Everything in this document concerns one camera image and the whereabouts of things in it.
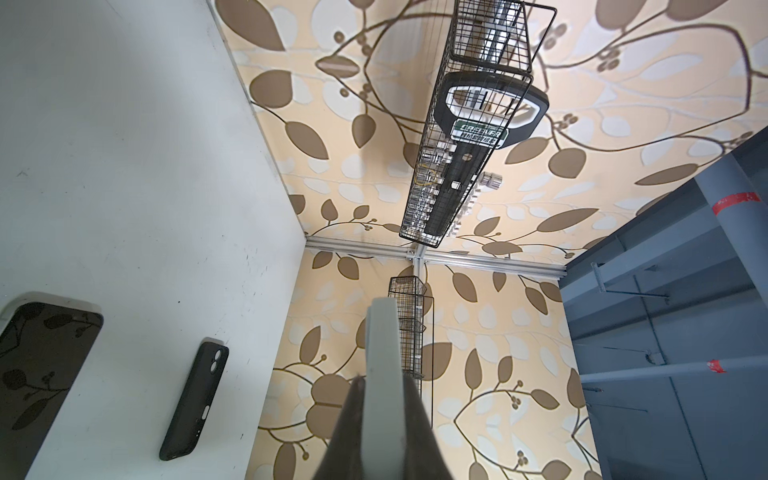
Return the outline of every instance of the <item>red tape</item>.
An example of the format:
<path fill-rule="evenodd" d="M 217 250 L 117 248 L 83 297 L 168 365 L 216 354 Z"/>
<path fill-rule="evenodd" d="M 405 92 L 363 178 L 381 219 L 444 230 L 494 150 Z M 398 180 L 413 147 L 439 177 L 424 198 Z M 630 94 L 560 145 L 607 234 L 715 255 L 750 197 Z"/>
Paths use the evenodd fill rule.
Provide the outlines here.
<path fill-rule="evenodd" d="M 714 204 L 712 206 L 712 211 L 715 213 L 715 215 L 717 215 L 726 208 L 732 207 L 736 204 L 760 201 L 762 201 L 760 196 L 758 196 L 755 192 L 744 192 L 742 194 L 728 195 L 727 197 L 720 199 L 716 204 Z"/>
<path fill-rule="evenodd" d="M 725 373 L 726 370 L 720 366 L 719 360 L 710 360 L 707 362 L 707 366 L 710 367 L 710 370 L 712 370 L 715 373 Z"/>

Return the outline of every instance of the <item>white surface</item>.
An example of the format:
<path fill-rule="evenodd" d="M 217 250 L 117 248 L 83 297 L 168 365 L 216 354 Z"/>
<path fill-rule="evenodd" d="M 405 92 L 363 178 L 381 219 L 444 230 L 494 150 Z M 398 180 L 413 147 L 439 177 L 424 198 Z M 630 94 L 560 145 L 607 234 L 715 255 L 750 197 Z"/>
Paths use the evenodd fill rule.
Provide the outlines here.
<path fill-rule="evenodd" d="M 0 65 L 0 299 L 104 314 L 27 479 L 241 480 L 304 240 L 208 6 L 6 2 Z M 162 462 L 206 336 L 226 371 Z"/>

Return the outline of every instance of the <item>green label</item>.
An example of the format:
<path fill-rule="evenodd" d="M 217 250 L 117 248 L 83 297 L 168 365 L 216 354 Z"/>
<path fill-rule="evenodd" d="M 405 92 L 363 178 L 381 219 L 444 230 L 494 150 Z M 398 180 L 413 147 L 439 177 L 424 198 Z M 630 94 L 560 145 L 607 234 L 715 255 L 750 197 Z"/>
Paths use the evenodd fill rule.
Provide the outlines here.
<path fill-rule="evenodd" d="M 451 138 L 468 144 L 495 147 L 507 140 L 509 132 L 506 128 L 491 124 L 483 124 L 478 121 L 459 118 L 451 130 Z"/>

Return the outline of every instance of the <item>black wire mesh basket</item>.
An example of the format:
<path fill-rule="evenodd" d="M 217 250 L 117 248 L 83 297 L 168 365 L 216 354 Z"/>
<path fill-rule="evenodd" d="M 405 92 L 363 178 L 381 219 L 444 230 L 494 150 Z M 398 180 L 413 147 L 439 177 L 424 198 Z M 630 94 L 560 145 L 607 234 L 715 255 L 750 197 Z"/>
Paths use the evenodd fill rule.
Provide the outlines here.
<path fill-rule="evenodd" d="M 389 296 L 397 300 L 402 371 L 413 378 L 422 391 L 422 336 L 426 286 L 417 276 L 394 276 L 389 280 Z"/>
<path fill-rule="evenodd" d="M 545 5 L 456 0 L 400 236 L 437 247 L 496 148 L 528 138 L 548 108 L 531 86 L 528 18 Z"/>

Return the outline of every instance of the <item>smartphone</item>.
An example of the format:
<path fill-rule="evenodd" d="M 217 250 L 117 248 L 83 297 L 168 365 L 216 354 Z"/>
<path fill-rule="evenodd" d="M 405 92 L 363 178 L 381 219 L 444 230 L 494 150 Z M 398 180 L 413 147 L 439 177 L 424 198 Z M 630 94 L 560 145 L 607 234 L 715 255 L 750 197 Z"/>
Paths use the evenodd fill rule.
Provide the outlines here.
<path fill-rule="evenodd" d="M 30 292 L 0 312 L 0 478 L 27 475 L 101 331 L 97 311 Z"/>
<path fill-rule="evenodd" d="M 200 345 L 160 447 L 160 460 L 173 460 L 194 450 L 229 355 L 230 350 L 218 343 Z"/>

